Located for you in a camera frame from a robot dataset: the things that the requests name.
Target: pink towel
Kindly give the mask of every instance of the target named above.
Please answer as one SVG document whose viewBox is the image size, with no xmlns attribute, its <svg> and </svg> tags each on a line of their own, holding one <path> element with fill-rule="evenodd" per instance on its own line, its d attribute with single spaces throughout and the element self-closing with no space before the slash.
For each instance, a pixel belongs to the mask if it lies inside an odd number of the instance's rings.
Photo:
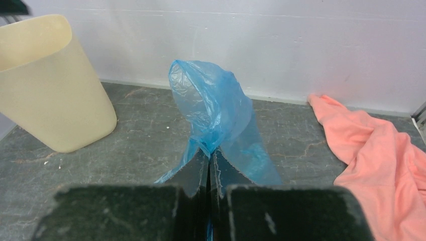
<svg viewBox="0 0 426 241">
<path fill-rule="evenodd" d="M 325 95 L 308 101 L 330 149 L 348 164 L 334 184 L 352 191 L 374 237 L 426 240 L 426 154 L 391 122 Z"/>
</svg>

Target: plastic container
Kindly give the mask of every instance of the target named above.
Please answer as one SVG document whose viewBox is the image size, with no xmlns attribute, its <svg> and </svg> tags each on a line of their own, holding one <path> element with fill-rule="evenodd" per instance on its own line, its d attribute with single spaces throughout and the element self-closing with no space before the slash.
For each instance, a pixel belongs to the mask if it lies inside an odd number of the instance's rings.
<svg viewBox="0 0 426 241">
<path fill-rule="evenodd" d="M 65 17 L 0 27 L 0 112 L 57 152 L 111 133 L 117 117 Z"/>
</svg>

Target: white wall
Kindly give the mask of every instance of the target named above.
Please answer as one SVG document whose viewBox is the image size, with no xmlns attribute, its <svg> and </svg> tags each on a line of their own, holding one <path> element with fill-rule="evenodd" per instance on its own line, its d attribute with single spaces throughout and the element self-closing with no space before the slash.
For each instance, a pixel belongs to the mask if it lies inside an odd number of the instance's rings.
<svg viewBox="0 0 426 241">
<path fill-rule="evenodd" d="M 426 100 L 422 0 L 26 0 L 70 21 L 100 78 L 168 85 L 174 59 L 233 71 L 250 95 L 414 112 Z"/>
<path fill-rule="evenodd" d="M 0 141 L 16 126 L 9 118 L 0 113 Z"/>
</svg>

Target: gray countertop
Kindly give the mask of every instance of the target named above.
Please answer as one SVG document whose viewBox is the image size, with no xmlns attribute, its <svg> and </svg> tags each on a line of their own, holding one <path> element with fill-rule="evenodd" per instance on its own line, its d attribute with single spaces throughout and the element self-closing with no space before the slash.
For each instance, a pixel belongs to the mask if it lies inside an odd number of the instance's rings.
<svg viewBox="0 0 426 241">
<path fill-rule="evenodd" d="M 176 166 L 189 123 L 170 90 L 103 84 L 118 124 L 109 136 L 73 153 L 56 153 L 20 127 L 0 142 L 0 240 L 28 240 L 70 185 L 151 184 Z M 253 101 L 265 147 L 286 184 L 332 185 L 345 165 L 327 146 L 307 105 Z M 374 115 L 426 150 L 410 118 Z"/>
</svg>

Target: plastic bag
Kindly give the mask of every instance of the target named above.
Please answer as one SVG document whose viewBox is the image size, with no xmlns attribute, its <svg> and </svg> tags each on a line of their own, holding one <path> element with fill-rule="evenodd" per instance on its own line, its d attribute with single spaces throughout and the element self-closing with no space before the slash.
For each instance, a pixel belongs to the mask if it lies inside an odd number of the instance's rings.
<svg viewBox="0 0 426 241">
<path fill-rule="evenodd" d="M 177 107 L 191 124 L 191 134 L 179 165 L 156 183 L 172 177 L 198 148 L 210 157 L 220 147 L 225 158 L 254 183 L 282 184 L 263 147 L 252 101 L 232 72 L 208 62 L 175 60 L 169 83 Z"/>
</svg>

